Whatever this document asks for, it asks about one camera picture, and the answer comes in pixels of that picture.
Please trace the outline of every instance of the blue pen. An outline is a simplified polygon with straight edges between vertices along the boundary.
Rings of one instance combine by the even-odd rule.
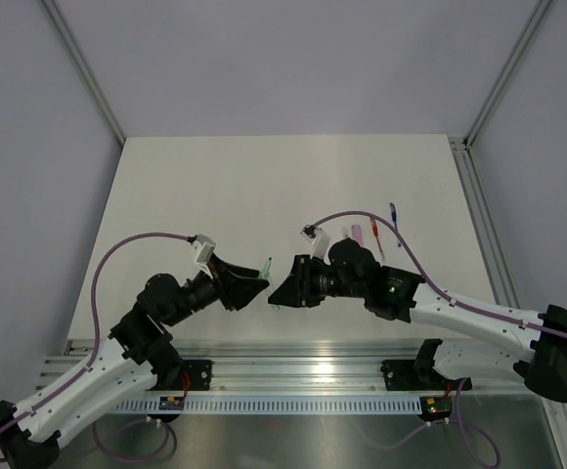
[[[392,223],[394,223],[394,229],[399,232],[399,227],[397,226],[397,207],[394,203],[390,202],[390,214],[392,215]],[[397,238],[397,246],[401,247],[401,241]]]

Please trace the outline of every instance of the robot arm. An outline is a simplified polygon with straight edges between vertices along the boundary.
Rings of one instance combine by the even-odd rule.
[[[239,310],[269,284],[258,271],[220,260],[213,254],[214,246],[205,236],[194,238],[194,259],[201,272],[184,286],[169,274],[150,278],[132,310],[101,341],[93,362],[89,356],[15,405],[0,402],[0,428],[30,413],[0,435],[0,448],[10,467],[47,468],[60,448],[129,396],[153,386],[183,389],[183,360],[164,326],[175,325],[217,300],[227,310]],[[37,407],[82,368],[83,374],[67,389]]]
[[[362,298],[365,308],[382,319],[440,326],[482,341],[460,346],[426,340],[414,361],[421,381],[429,385],[442,378],[463,377],[521,381],[536,394],[567,403],[567,339],[526,326],[544,325],[567,332],[566,310],[555,306],[545,313],[515,310],[449,290],[442,290],[443,297],[420,275],[381,266],[370,251],[349,238],[331,247],[326,264],[327,234],[312,226],[301,234],[312,244],[313,255],[294,257],[290,275],[269,297],[269,303],[312,308],[328,296]],[[474,313],[460,304],[492,315]]]

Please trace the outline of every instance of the white table surface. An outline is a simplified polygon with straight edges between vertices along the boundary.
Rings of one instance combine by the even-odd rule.
[[[389,218],[427,272],[452,290],[493,301],[453,156],[444,135],[332,135],[274,137],[130,138],[79,296],[69,339],[91,339],[90,284],[95,267],[116,242],[141,232],[205,234],[217,255],[261,269],[273,258],[279,285],[292,257],[309,253],[304,225],[342,210],[368,210]],[[378,259],[364,217],[327,223],[332,240],[342,227],[362,226]],[[387,264],[414,270],[396,239],[380,228]],[[180,283],[197,272],[189,246],[171,239],[135,241],[116,252],[99,283],[105,335],[132,307],[149,277],[169,273]],[[176,339],[207,342],[367,341],[455,337],[445,329],[380,320],[362,300],[332,299],[311,310],[273,311],[260,294],[228,312],[220,303],[169,330]]]

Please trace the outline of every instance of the metal frame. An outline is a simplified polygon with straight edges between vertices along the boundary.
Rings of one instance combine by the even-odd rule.
[[[75,37],[66,23],[62,10],[58,7],[54,0],[40,0],[40,4],[45,10],[51,26],[56,30],[60,40],[64,44],[66,52],[75,65],[82,83],[90,93],[90,97],[101,112],[101,115],[116,138],[118,144],[121,147],[124,147],[127,136],[118,122],[118,119],[116,119],[114,112],[111,110],[104,93],[101,91],[95,75],[81,53],[81,50],[75,41]]]
[[[497,76],[497,79],[492,85],[492,89],[481,106],[475,121],[468,130],[468,134],[465,138],[466,147],[468,149],[472,148],[472,145],[475,140],[477,140],[483,126],[492,115],[497,103],[501,100],[502,92],[507,87],[511,77],[514,75],[521,59],[524,57],[531,41],[542,26],[546,14],[550,11],[550,7],[553,5],[554,1],[555,0],[539,0],[536,4],[536,7],[527,20],[527,23],[520,32],[518,40],[511,49],[509,57],[505,60],[499,76]]]
[[[64,15],[57,5],[57,0],[40,0],[40,4],[45,10],[52,27],[65,45],[65,49],[72,59],[84,86],[89,91],[91,98],[99,108],[116,140],[123,147],[127,136],[113,113],[90,66],[81,53],[65,21]],[[470,126],[467,136],[465,138],[450,139],[456,167],[495,299],[500,304],[515,308],[519,308],[519,295],[501,249],[480,173],[476,166],[476,160],[473,158],[472,146],[494,112],[496,105],[502,99],[503,91],[524,59],[530,44],[544,23],[545,17],[550,12],[553,4],[554,0],[539,0],[537,2],[503,64],[501,72],[484,100],[476,119]],[[245,378],[247,373],[249,375],[262,373],[260,380],[263,380],[264,372],[266,372],[267,376],[270,374],[269,379],[275,379],[276,373],[281,373],[286,368],[293,370],[297,366],[297,372],[289,373],[287,377],[288,386],[286,392],[290,394],[307,394],[308,392],[310,394],[312,392],[320,394],[325,392],[325,388],[321,389],[320,386],[320,373],[318,375],[319,381],[314,381],[314,385],[309,388],[307,385],[308,374],[314,373],[317,366],[335,366],[335,368],[332,368],[336,371],[334,376],[336,378],[338,376],[346,377],[345,381],[348,383],[348,386],[345,386],[340,391],[334,391],[331,387],[330,391],[332,393],[373,394],[378,392],[378,390],[382,391],[382,388],[378,387],[380,380],[376,378],[370,379],[370,374],[374,376],[374,373],[378,371],[377,361],[379,359],[385,360],[386,358],[397,357],[412,358],[415,356],[420,344],[419,341],[392,341],[390,345],[371,342],[357,345],[328,342],[272,344],[269,347],[264,347],[263,345],[251,346],[250,344],[237,346],[221,343],[191,344],[186,342],[175,343],[175,345],[184,357],[218,357],[218,360],[222,360],[225,363],[227,369],[233,370],[236,368],[236,371],[238,371],[244,367]],[[45,362],[40,386],[42,387],[52,379],[55,379],[56,375],[63,372],[63,368],[66,365],[72,365],[73,361],[80,360],[87,354],[91,346],[91,341],[69,341],[65,351],[65,355],[68,355],[68,357],[51,357]],[[248,365],[246,362],[248,358],[250,358],[251,365]],[[237,376],[233,377],[230,375],[227,379],[231,379],[232,384],[234,382],[240,383]],[[503,387],[503,385],[490,383],[490,385],[479,386],[474,392],[484,394],[520,394],[521,390],[524,391],[524,387],[516,387],[514,385]],[[227,390],[226,384],[219,384],[218,391],[231,392],[231,390]],[[245,393],[246,387],[243,391],[237,390],[237,392]],[[567,467],[567,405],[546,400],[543,400],[543,403],[554,442],[557,445],[564,467]]]
[[[519,294],[495,230],[476,158],[464,142],[462,138],[449,139],[492,291],[498,303],[519,309]],[[543,399],[543,406],[562,464],[567,468],[567,405]]]

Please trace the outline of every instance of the gray wall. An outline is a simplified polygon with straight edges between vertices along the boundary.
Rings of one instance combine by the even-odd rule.
[[[0,1],[0,399],[64,344],[118,157],[39,2]]]
[[[567,0],[475,144],[524,306],[567,308]]]
[[[127,135],[448,133],[536,0],[58,0]]]

